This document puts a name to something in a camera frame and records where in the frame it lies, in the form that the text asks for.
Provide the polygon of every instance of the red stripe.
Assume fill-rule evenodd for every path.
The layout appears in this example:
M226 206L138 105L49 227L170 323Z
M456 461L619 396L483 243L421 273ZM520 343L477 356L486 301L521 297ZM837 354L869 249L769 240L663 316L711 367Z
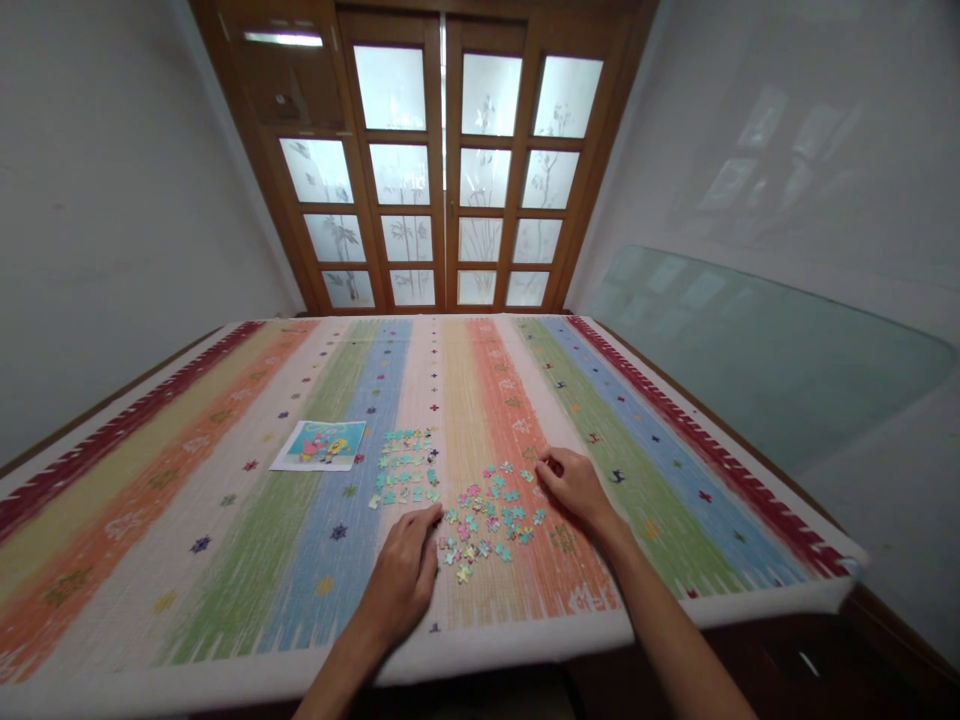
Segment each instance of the red stripe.
M106 425L78 443L59 460L34 475L0 500L0 544L36 516L48 502L83 477L131 433L153 418L175 398L190 389L207 371L249 338L262 322L240 325L216 345L191 360Z
M767 526L790 550L823 577L848 575L838 561L843 556L827 545L823 538L806 526L806 523L777 500L776 496L754 477L701 428L693 418L664 395L629 360L608 343L581 317L567 318L583 337L610 362L666 420L673 431L683 437L703 460L713 468L726 486L739 495L750 508L763 519Z

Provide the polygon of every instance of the person's left hand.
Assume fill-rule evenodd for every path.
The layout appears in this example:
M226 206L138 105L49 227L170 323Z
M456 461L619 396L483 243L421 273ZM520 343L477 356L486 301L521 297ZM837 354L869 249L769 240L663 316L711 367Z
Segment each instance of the person's left hand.
M430 607L438 560L428 539L441 517L439 503L407 513L390 529L380 550L350 624L381 652L409 635Z

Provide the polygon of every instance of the puzzle box picture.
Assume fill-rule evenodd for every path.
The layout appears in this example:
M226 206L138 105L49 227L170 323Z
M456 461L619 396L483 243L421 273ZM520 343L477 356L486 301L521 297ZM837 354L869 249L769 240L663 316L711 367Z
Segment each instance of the puzzle box picture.
M301 420L270 469L345 472L353 467L365 426L365 422Z

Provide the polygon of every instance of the yellow stripe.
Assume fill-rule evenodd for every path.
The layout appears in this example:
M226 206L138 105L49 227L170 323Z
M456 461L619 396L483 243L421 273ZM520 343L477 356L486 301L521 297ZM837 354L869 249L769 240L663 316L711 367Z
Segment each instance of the yellow stripe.
M88 522L99 517L157 452L260 356L281 327L281 323L268 323L254 333L4 543L0 547L0 606Z

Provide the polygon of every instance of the green stripe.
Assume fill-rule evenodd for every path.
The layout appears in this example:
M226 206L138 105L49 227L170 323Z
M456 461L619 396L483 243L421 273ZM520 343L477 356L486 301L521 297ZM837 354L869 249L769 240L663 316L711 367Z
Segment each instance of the green stripe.
M613 471L620 470L629 478L619 484L605 482L604 487L626 512L640 546L670 591L685 597L684 589L693 587L701 595L714 594L709 592L710 586L716 594L742 588L734 569L704 535L653 460L637 446L613 408L600 397L591 379L540 321L524 318L518 324L530 348L540 350L534 353L540 372L583 439L601 477L612 479ZM557 388L561 381L566 387ZM573 412L573 405L580 411ZM591 442L590 433L596 433L601 441ZM659 532L653 539L648 537L648 521Z
M379 326L379 320L351 324L314 384L301 418L343 419ZM253 651L322 475L263 472L256 494L245 503L246 516L233 524L223 543L225 551L184 603L159 664L205 660L211 650L214 659Z

